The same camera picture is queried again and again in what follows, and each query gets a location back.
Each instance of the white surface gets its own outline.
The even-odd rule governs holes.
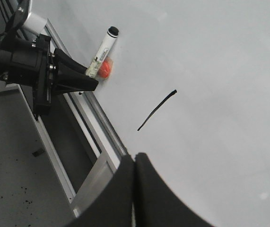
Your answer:
[[[270,226],[270,1],[49,0],[72,57],[119,38],[95,92],[133,155],[219,227]],[[178,93],[137,132],[153,108]]]
[[[38,35],[47,21],[46,0],[30,0],[29,13],[23,28]]]

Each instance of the gray floor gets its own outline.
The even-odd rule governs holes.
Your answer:
[[[0,95],[0,227],[59,227],[73,219],[69,202],[21,95]]]

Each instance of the black marker line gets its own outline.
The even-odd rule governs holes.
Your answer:
[[[172,97],[174,94],[177,93],[177,90],[172,91],[168,96],[166,96],[165,99],[163,99],[163,101],[157,105],[157,107],[150,113],[150,115],[147,117],[147,119],[143,122],[143,124],[137,129],[137,131],[139,131],[144,125],[145,123],[149,120],[149,118],[170,98]]]

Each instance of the black padded object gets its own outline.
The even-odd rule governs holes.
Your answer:
[[[168,188],[148,156],[136,156],[135,214],[137,227],[210,227]]]
[[[94,203],[66,227],[130,227],[133,181],[134,161],[127,155]]]

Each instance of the white tube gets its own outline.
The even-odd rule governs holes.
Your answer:
[[[95,55],[94,59],[92,60],[92,63],[88,67],[86,71],[86,75],[95,78],[98,70],[100,69],[103,61],[107,57],[110,49],[112,48],[114,42],[116,41],[116,38],[118,37],[119,30],[115,27],[110,27],[101,43],[101,46],[99,47],[99,50],[97,54]]]

